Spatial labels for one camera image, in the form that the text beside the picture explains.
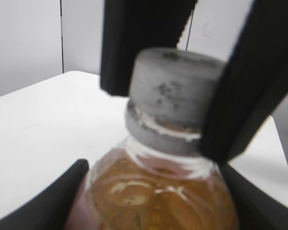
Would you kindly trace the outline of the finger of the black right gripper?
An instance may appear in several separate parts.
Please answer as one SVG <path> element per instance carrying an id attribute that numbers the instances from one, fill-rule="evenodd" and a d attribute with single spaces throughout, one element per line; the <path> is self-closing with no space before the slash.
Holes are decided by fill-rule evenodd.
<path id="1" fill-rule="evenodd" d="M 195 0 L 106 0 L 100 88 L 127 96 L 136 56 L 150 47 L 176 48 Z"/>
<path id="2" fill-rule="evenodd" d="M 218 82 L 199 148 L 224 164 L 244 152 L 288 94 L 288 0 L 256 0 Z"/>

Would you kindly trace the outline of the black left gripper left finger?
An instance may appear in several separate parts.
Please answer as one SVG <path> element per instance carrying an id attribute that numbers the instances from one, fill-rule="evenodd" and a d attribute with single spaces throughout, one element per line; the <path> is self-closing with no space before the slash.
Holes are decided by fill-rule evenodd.
<path id="1" fill-rule="evenodd" d="M 88 161 L 78 159 L 44 191 L 0 219 L 0 230 L 62 230 L 88 170 Z"/>

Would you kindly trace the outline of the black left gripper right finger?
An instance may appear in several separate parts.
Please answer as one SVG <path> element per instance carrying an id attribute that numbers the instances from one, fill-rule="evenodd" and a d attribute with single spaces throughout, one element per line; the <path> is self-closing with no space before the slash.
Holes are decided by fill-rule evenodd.
<path id="1" fill-rule="evenodd" d="M 222 175 L 233 197 L 241 230 L 288 230 L 288 208 L 265 194 L 230 165 Z"/>

